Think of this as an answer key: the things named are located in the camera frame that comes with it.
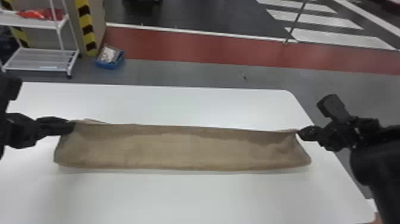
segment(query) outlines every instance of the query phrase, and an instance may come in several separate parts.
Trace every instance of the beige towel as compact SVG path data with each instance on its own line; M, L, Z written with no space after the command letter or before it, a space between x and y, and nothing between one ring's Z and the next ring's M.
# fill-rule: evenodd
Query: beige towel
M220 171L308 165L311 159L295 133L81 120L60 139L54 161L84 168Z

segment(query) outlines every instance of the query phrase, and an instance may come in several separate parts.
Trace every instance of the crosswalk marking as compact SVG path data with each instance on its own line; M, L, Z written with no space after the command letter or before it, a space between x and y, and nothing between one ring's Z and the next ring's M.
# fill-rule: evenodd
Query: crosswalk marking
M302 5L301 2L287 1L287 0L257 0L257 1L261 4L277 5L277 6L289 7L289 8L300 8ZM313 4L313 3L307 3L305 5L304 9L311 10L311 11L321 11L321 12L325 12L325 13L336 13L336 11L329 8L328 6Z
M290 13L286 11L278 11L278 10L267 10L269 14L271 14L276 20L284 20L284 21L294 21L298 13ZM326 17L321 15L310 15L310 14L301 14L299 20L300 23L311 23L311 24L319 24L325 26L336 26L336 27L346 27L353 29L363 29L359 25L353 23L350 20L344 18L336 18L336 17Z
M295 29L292 36L298 41L328 43L335 45L358 46L366 48L389 49L395 48L374 36L350 35L316 30Z

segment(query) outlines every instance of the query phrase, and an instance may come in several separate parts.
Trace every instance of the red object on shelf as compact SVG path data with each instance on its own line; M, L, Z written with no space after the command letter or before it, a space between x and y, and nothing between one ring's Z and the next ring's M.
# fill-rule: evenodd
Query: red object on shelf
M62 10L54 9L55 17L58 21L63 20L64 12ZM40 20L54 20L51 8L44 10L22 10L17 12L17 15L24 18L36 18Z
M46 19L46 17L38 10L23 10L17 12L17 15L24 18L37 18L40 20Z

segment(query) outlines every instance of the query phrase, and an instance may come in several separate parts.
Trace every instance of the yellow and black striped pillar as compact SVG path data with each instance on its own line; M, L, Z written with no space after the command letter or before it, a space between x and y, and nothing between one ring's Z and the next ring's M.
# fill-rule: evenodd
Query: yellow and black striped pillar
M83 44L89 56L96 56L98 49L93 29L92 15L90 14L89 0L75 0L79 16L79 26L82 30Z
M13 10L13 6L11 5L12 1L13 0L1 0L1 5L3 6L3 9ZM22 28L13 26L11 27L11 32L14 35L14 37L19 40L19 42L24 48L29 48L28 37L26 36Z

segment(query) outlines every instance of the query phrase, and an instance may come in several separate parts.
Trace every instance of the white table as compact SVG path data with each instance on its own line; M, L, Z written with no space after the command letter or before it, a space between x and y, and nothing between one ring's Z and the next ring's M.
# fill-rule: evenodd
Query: white table
M24 83L9 112L111 123L255 130L311 120L287 91ZM371 207L337 158L313 142L307 168L261 173L83 170L52 162L58 138L0 161L0 223L371 222Z

